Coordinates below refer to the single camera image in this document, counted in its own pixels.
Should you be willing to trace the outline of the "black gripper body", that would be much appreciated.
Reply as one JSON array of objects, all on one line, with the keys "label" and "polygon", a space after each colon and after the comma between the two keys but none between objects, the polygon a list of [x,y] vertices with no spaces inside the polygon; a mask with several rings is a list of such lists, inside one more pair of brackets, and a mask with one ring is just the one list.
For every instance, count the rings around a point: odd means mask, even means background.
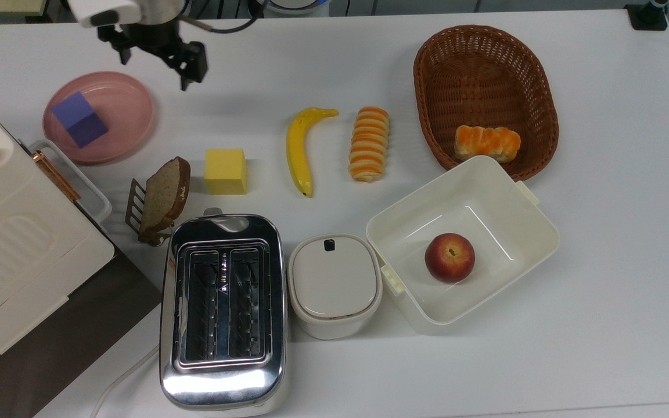
[{"label": "black gripper body", "polygon": [[148,24],[119,24],[98,27],[98,39],[108,42],[115,50],[117,46],[137,47],[156,56],[173,56],[179,42],[178,22],[164,22],[156,26]]}]

